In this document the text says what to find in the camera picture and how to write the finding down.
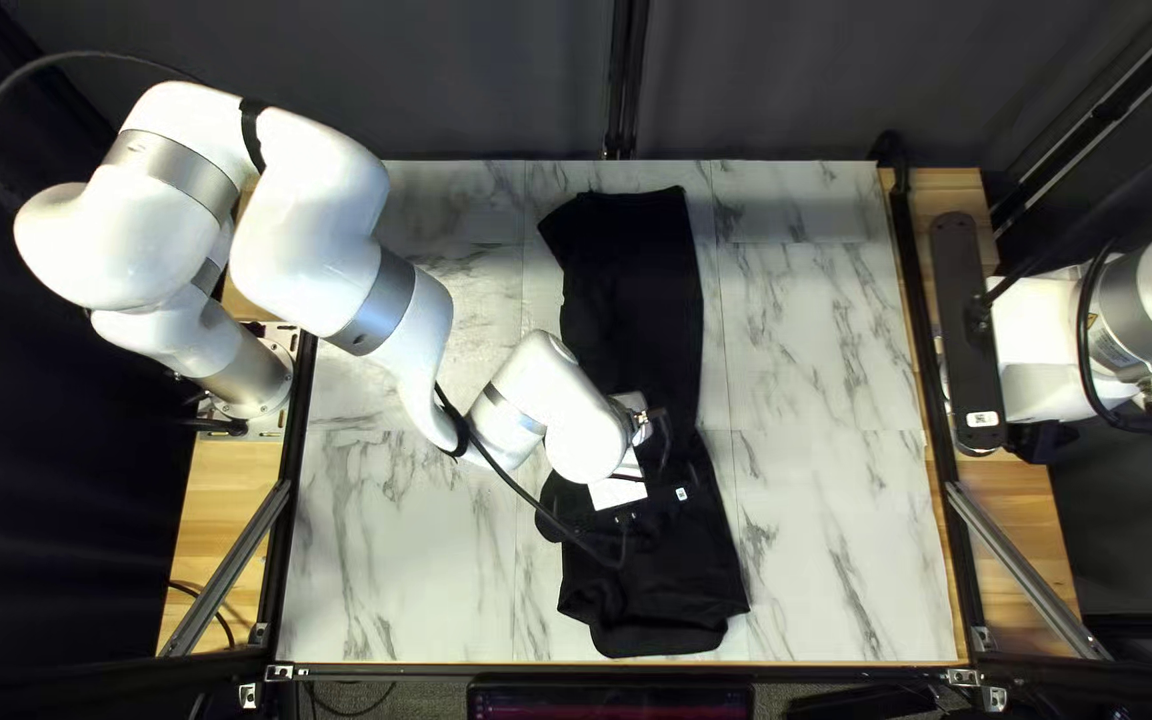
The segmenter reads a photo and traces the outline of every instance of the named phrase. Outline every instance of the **black backdrop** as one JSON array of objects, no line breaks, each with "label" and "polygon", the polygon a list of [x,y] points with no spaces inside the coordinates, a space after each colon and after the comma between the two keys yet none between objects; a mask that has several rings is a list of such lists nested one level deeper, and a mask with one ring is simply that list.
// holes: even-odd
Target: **black backdrop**
[{"label": "black backdrop", "polygon": [[[0,23],[0,79],[37,48]],[[22,188],[83,180],[111,130],[28,90],[0,127]],[[156,652],[194,435],[183,388],[25,268],[0,207],[0,670]]]}]

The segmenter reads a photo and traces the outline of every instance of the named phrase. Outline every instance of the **marble tile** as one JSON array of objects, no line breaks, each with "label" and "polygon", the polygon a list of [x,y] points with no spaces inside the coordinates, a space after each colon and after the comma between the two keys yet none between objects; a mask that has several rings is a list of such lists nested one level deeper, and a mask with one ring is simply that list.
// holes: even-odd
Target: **marble tile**
[{"label": "marble tile", "polygon": [[372,234],[403,256],[461,257],[470,242],[522,240],[521,160],[388,161]]},{"label": "marble tile", "polygon": [[719,242],[887,237],[887,210],[872,162],[714,160],[711,173]]},{"label": "marble tile", "polygon": [[[455,257],[409,258],[452,296],[452,333],[438,379],[452,403],[469,410],[518,342],[523,248],[486,241],[456,241],[455,248]],[[385,370],[325,342],[319,343],[311,406],[312,429],[414,430]]]},{"label": "marble tile", "polygon": [[279,657],[508,659],[515,501],[414,432],[310,431]]},{"label": "marble tile", "polygon": [[[387,166],[376,237],[448,287],[439,378],[462,408],[522,332],[558,333],[562,270],[536,221],[586,189],[688,192],[705,295],[700,425],[752,612],[713,652],[621,662],[954,657],[871,166]],[[415,433],[381,370],[321,343],[310,414],[280,658],[607,662],[556,612],[561,547],[530,506]],[[536,454],[515,476],[539,493],[548,470]]]},{"label": "marble tile", "polygon": [[722,244],[718,270],[733,429],[922,426],[888,242]]},{"label": "marble tile", "polygon": [[528,164],[526,219],[523,237],[523,332],[540,328],[561,336],[562,270],[536,230],[536,222],[578,192],[631,194],[680,185],[688,195],[688,214],[696,241],[696,265],[704,296],[700,399],[696,424],[700,429],[730,426],[723,312],[718,285],[718,249],[708,161],[620,160],[536,161]]},{"label": "marble tile", "polygon": [[750,659],[955,657],[918,433],[735,433]]}]

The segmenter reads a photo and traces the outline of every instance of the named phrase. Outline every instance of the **gray curtain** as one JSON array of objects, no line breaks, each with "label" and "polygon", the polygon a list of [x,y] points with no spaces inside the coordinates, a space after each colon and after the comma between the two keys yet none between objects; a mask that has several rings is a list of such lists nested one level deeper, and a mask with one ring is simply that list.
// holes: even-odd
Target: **gray curtain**
[{"label": "gray curtain", "polygon": [[1152,20],[1152,0],[658,1],[638,153],[1006,169]]},{"label": "gray curtain", "polygon": [[[343,130],[397,158],[597,156],[612,0],[15,0],[45,52],[116,50]],[[118,127],[160,75],[67,73]]]}]

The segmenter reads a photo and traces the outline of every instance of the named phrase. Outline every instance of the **white label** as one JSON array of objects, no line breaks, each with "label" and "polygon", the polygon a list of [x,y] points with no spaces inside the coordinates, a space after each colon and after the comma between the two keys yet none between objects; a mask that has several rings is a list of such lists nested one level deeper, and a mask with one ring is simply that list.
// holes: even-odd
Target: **white label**
[{"label": "white label", "polygon": [[649,494],[647,485],[620,478],[604,478],[585,486],[589,488],[590,501],[594,503],[594,510],[634,502],[635,499],[644,499]]},{"label": "white label", "polygon": [[968,412],[969,429],[992,429],[993,425],[998,424],[999,414],[993,410],[985,410],[984,412]]}]

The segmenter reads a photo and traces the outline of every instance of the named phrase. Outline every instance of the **black cloth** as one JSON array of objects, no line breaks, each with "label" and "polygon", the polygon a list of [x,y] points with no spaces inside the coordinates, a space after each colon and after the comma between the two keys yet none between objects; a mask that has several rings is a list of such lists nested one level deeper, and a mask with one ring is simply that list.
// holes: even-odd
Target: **black cloth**
[{"label": "black cloth", "polygon": [[[718,646],[727,617],[749,612],[718,482],[700,433],[704,298],[682,188],[642,195],[584,192],[554,210],[540,235],[563,268],[563,342],[604,393],[643,391],[668,410],[637,447],[647,498],[596,511],[584,485],[556,472],[540,502],[624,564],[609,570],[563,541],[558,609],[590,627],[608,658],[684,654]],[[561,536],[544,518],[536,526]]]}]

